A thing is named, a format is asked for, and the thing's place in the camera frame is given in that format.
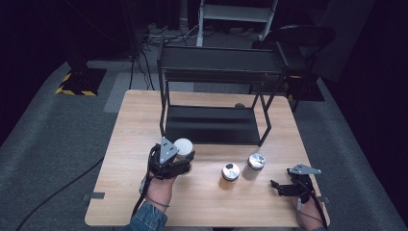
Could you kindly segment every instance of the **hand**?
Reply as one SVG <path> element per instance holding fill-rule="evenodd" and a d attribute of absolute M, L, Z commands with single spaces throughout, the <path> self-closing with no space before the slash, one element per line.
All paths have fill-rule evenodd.
<path fill-rule="evenodd" d="M 298 197 L 291 196 L 291 202 L 297 210 Z M 299 224 L 307 231 L 312 231 L 323 226 L 320 213 L 316 208 L 315 201 L 310 198 L 308 202 L 302 204 L 300 212 L 296 212 Z"/>
<path fill-rule="evenodd" d="M 147 191 L 146 201 L 165 213 L 171 200 L 173 184 L 176 178 L 164 180 L 153 178 Z"/>

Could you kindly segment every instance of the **white shelf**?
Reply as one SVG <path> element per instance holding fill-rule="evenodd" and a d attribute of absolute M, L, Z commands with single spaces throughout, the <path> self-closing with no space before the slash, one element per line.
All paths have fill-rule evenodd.
<path fill-rule="evenodd" d="M 247 8 L 221 5 L 204 5 L 204 18 L 236 21 L 267 22 L 270 8 Z"/>

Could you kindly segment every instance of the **wooden table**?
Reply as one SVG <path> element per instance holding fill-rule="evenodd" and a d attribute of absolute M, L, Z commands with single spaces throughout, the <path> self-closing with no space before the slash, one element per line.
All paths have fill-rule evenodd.
<path fill-rule="evenodd" d="M 171 99 L 173 103 L 187 105 L 231 106 L 250 105 L 253 95 L 172 92 Z M 126 92 L 94 189 L 95 193 L 105 195 L 90 201 L 85 217 L 88 225 L 121 226 L 129 222 L 140 197 L 139 186 L 149 151 L 161 140 L 161 109 L 158 91 Z M 265 128 L 262 109 L 259 107 L 256 112 L 262 133 Z M 298 226 L 293 205 L 287 197 L 278 195 L 269 180 L 291 184 L 286 168 L 310 163 L 285 97 L 274 97 L 269 117 L 272 129 L 262 147 L 194 145 L 192 171 L 179 176 L 174 184 L 166 212 L 167 226 Z M 218 184 L 222 167 L 234 163 L 243 169 L 254 152 L 263 154 L 267 160 L 256 180 L 246 181 L 240 176 L 231 190 L 222 190 Z M 314 176 L 312 181 L 319 194 Z"/>

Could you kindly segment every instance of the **dark background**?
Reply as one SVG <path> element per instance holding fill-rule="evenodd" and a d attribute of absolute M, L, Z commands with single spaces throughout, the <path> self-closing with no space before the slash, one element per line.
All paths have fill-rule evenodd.
<path fill-rule="evenodd" d="M 129 48 L 100 36 L 64 1 L 59 2 L 61 15 L 85 59 L 114 56 Z M 92 5 L 91 1 L 70 1 L 98 28 L 129 44 L 125 15 L 118 2 L 101 0 Z M 154 11 L 163 10 L 153 9 L 146 8 L 150 17 Z M 1 1 L 0 11 L 0 143 L 3 143 L 42 83 L 65 62 L 65 57 L 56 25 L 41 22 L 42 12 L 35 1 Z M 407 12 L 408 1 L 375 1 L 341 78 L 338 82 L 324 80 L 405 223 L 408 223 Z M 284 17 L 278 14 L 276 20 L 285 22 Z"/>

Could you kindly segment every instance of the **yellow and black tape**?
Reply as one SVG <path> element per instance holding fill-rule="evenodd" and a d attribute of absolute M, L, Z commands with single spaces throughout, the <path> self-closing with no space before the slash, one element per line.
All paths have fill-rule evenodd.
<path fill-rule="evenodd" d="M 90 96 L 98 95 L 97 89 L 95 90 L 68 89 L 66 87 L 66 83 L 70 80 L 71 76 L 72 76 L 71 72 L 68 72 L 64 76 L 63 81 L 61 82 L 60 86 L 57 88 L 55 93 L 63 93 L 69 95 L 90 95 Z"/>
<path fill-rule="evenodd" d="M 61 82 L 60 86 L 58 87 L 58 89 L 55 91 L 55 93 L 64 93 L 64 83 L 69 79 L 69 77 L 71 76 L 71 73 L 67 73 L 65 75 L 65 77 L 63 78 L 63 81 Z"/>

